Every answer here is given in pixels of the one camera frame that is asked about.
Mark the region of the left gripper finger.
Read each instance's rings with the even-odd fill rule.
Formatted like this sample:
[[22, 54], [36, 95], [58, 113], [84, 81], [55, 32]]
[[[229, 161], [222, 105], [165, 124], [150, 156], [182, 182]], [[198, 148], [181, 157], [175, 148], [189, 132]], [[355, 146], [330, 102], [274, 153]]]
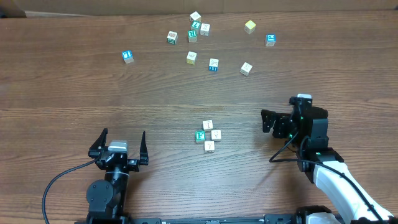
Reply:
[[106, 136], [108, 134], [108, 129], [104, 128], [97, 138], [97, 140], [90, 146], [89, 152], [100, 151], [102, 148], [105, 147], [106, 144]]
[[146, 132], [143, 131], [140, 145], [140, 159], [148, 159], [148, 151], [146, 145]]

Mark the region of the green F letter block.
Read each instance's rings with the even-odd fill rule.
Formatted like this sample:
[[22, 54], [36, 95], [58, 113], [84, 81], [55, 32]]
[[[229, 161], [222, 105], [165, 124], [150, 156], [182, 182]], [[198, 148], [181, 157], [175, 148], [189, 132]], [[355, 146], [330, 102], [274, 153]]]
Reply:
[[195, 131], [195, 142], [204, 142], [206, 141], [206, 133], [203, 130]]

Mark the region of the plain wooden picture block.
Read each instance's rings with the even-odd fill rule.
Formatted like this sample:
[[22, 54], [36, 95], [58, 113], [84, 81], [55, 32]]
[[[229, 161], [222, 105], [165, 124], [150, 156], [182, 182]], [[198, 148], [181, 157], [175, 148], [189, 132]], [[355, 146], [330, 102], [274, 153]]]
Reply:
[[211, 131], [213, 129], [213, 121], [212, 120], [202, 121], [202, 126], [204, 131]]

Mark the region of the blue bottom wooden block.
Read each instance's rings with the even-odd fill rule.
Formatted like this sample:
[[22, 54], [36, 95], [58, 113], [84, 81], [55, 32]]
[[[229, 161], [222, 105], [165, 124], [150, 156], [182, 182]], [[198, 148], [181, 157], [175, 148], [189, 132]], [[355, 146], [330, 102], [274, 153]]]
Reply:
[[206, 153], [215, 151], [215, 142], [214, 141], [205, 141], [204, 142], [204, 150]]

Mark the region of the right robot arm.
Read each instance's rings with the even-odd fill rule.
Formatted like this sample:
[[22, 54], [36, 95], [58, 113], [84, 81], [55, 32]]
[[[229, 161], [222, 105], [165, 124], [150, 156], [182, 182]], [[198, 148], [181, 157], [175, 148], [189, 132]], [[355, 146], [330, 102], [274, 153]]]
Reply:
[[311, 95], [298, 94], [289, 99], [291, 113], [261, 111], [263, 132], [286, 140], [280, 152], [296, 148], [293, 161], [338, 211], [334, 215], [324, 206], [300, 207], [291, 223], [397, 223], [397, 217], [360, 186], [344, 159], [329, 147], [328, 111], [312, 103]]

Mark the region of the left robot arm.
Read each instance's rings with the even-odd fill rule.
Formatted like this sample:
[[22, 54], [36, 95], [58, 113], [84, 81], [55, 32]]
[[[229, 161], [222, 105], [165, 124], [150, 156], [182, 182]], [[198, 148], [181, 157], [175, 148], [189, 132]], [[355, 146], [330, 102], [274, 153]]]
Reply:
[[97, 167], [105, 171], [104, 179], [94, 181], [86, 191], [89, 203], [87, 223], [132, 223], [124, 211], [129, 173], [138, 172], [140, 166], [149, 164], [146, 134], [142, 134], [138, 159], [128, 158], [129, 144], [125, 140], [113, 140], [106, 145], [108, 130], [103, 129], [91, 145], [88, 156]]

